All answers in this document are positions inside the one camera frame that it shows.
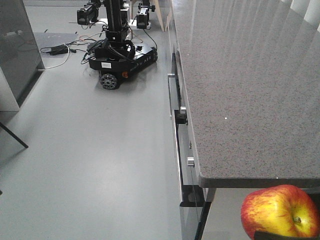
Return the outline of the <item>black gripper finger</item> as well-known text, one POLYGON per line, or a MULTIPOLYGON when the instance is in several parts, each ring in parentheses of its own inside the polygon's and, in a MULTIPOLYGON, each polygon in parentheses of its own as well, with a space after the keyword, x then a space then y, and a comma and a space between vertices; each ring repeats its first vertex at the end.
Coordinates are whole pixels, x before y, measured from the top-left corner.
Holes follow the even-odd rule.
POLYGON ((297 237, 297 236, 284 236, 270 232, 256 231, 254 233, 255 240, 320 240, 319 236, 316 237, 297 237))

